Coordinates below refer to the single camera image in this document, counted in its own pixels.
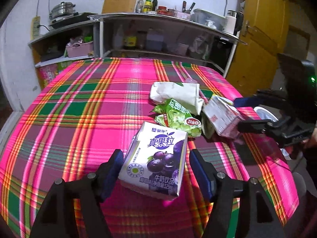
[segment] door handle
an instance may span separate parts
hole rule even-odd
[[[246,36],[247,35],[247,32],[248,32],[248,28],[252,29],[253,31],[257,32],[257,30],[253,27],[251,27],[250,25],[250,22],[248,20],[245,21],[245,24],[243,25],[242,29],[241,29],[241,32],[242,32],[242,36]]]

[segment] pink basket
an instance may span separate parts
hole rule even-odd
[[[71,46],[66,46],[68,57],[84,56],[94,53],[94,42],[74,43]]]

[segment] cooking pot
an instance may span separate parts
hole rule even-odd
[[[50,12],[50,19],[52,20],[61,16],[73,15],[75,13],[75,6],[76,5],[71,2],[61,2]]]

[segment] glass bottle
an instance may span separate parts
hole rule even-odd
[[[152,11],[156,11],[157,5],[158,5],[158,0],[153,0],[153,2],[152,2]]]
[[[146,0],[142,12],[147,13],[151,11],[151,0]]]

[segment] power strip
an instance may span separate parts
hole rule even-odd
[[[31,23],[31,40],[37,38],[40,35],[40,28],[37,26],[40,25],[40,16],[35,16],[32,19]]]

